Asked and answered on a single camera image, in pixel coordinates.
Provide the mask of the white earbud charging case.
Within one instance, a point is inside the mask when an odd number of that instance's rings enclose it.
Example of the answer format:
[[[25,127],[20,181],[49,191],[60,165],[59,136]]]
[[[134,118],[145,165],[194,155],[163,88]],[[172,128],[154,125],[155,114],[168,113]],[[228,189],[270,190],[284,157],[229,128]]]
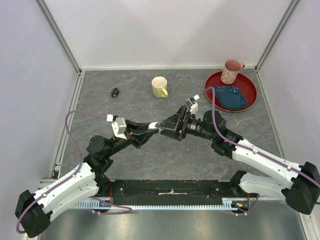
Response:
[[[159,122],[151,122],[149,125],[148,125],[148,129],[149,130],[161,130],[159,128]]]

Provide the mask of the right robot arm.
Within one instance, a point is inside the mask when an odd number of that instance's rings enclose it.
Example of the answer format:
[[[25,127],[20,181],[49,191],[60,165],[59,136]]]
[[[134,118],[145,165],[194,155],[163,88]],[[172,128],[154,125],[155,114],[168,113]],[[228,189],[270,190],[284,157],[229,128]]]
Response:
[[[235,197],[244,193],[260,194],[284,200],[292,209],[309,215],[320,196],[320,174],[317,167],[299,164],[275,156],[226,128],[226,120],[218,111],[208,110],[196,119],[183,105],[169,118],[151,123],[149,129],[159,129],[166,137],[177,141],[188,134],[210,140],[211,148],[220,156],[245,163],[266,174],[258,177],[238,171],[229,184]]]

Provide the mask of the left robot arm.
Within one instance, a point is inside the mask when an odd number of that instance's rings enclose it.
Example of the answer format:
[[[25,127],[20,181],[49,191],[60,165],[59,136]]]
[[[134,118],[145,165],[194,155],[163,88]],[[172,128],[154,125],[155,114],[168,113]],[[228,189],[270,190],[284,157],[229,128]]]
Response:
[[[113,164],[111,156],[132,145],[140,148],[160,129],[156,122],[138,123],[116,118],[112,123],[113,137],[93,136],[88,155],[65,176],[33,193],[22,192],[15,209],[16,231],[34,238],[44,232],[64,211],[78,202],[106,196],[111,181],[105,172]]]

